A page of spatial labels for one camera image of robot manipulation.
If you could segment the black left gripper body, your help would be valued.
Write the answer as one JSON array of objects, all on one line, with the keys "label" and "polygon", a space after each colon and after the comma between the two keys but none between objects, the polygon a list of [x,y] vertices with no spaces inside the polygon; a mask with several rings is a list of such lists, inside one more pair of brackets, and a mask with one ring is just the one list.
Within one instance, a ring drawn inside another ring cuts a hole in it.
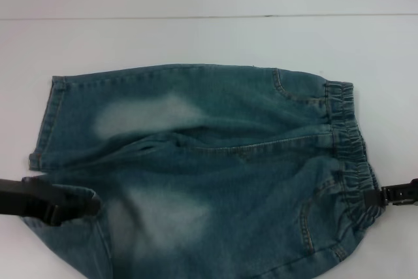
[{"label": "black left gripper body", "polygon": [[21,181],[0,179],[0,214],[37,218],[59,225],[56,214],[62,207],[62,189],[36,178]]}]

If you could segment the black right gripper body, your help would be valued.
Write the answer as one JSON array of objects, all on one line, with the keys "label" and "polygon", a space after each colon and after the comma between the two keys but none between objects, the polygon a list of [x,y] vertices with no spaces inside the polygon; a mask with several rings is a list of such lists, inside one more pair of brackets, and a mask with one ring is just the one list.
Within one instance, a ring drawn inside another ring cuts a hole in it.
[{"label": "black right gripper body", "polygon": [[400,184],[393,188],[393,205],[418,206],[418,178],[414,178],[408,184]]}]

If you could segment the blue washed denim shorts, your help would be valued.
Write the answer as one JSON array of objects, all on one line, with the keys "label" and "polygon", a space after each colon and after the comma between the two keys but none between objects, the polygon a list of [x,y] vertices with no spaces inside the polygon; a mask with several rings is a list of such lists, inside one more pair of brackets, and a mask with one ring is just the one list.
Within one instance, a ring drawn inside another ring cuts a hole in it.
[{"label": "blue washed denim shorts", "polygon": [[352,84],[277,68],[56,76],[29,168],[100,199],[24,219],[88,279],[313,279],[383,212]]}]

